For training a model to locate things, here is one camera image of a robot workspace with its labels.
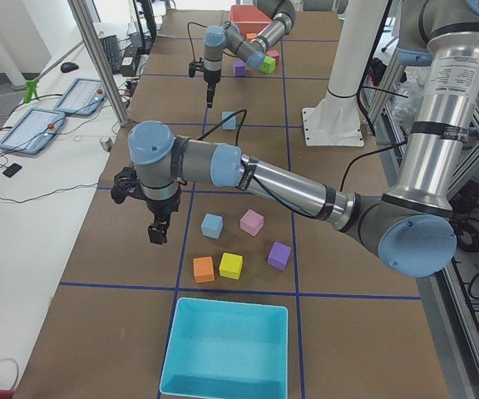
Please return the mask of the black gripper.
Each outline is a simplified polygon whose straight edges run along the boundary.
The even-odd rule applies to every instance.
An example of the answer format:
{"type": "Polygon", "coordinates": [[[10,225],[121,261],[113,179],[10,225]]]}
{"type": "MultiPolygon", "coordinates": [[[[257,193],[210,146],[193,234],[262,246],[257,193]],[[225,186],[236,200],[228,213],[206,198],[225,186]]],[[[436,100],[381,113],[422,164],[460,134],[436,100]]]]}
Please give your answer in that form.
{"type": "Polygon", "coordinates": [[[215,85],[220,82],[220,70],[204,70],[204,80],[207,83],[206,105],[208,108],[212,108],[215,98],[215,85]]]}
{"type": "Polygon", "coordinates": [[[152,244],[167,243],[167,226],[170,224],[170,216],[177,212],[180,206],[180,189],[167,199],[146,200],[147,209],[154,215],[154,220],[148,226],[148,237],[152,244]]]}

